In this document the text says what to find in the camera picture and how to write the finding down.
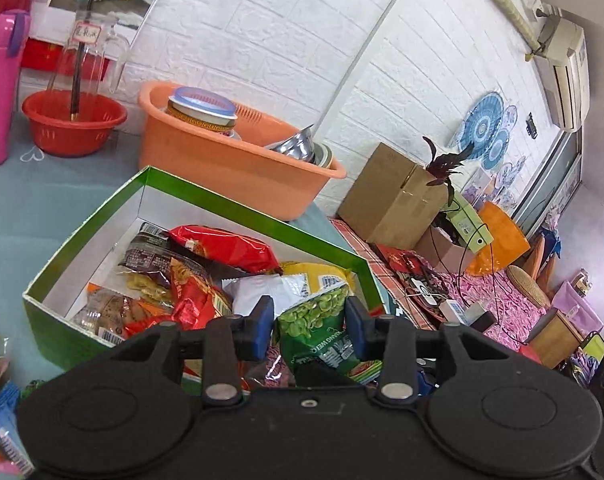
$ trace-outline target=pink bottle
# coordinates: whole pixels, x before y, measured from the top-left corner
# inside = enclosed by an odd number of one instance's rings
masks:
[[[30,14],[24,10],[7,10],[0,14],[0,164],[8,157],[8,132],[24,54]]]

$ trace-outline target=purple storage bin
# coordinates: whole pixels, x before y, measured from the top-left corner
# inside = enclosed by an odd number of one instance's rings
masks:
[[[569,282],[562,283],[551,306],[566,315],[566,319],[571,321],[584,336],[590,332],[599,332],[604,328],[604,323],[593,311],[591,305],[575,291]]]

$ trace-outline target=brown cardboard box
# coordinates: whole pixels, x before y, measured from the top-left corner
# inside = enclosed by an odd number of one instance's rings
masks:
[[[410,158],[379,144],[338,209],[367,242],[410,250],[448,198],[447,186]]]
[[[426,229],[414,251],[428,261],[436,272],[447,272],[448,269],[448,272],[457,274],[464,272],[475,257],[473,251],[465,249],[451,243],[439,229],[431,227]]]

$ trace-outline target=black straw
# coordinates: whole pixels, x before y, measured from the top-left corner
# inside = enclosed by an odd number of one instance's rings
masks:
[[[93,7],[93,0],[86,3],[86,12]],[[77,46],[77,57],[75,58],[75,70],[72,74],[72,88],[70,90],[70,120],[76,121],[80,115],[80,95],[82,94],[82,61],[86,54],[86,44],[80,41]]]

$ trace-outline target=blue snack package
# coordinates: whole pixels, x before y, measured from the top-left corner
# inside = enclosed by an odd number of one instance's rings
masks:
[[[0,391],[0,446],[19,471],[28,476],[35,468],[18,435],[15,408],[19,402],[19,394],[19,388],[11,381]]]

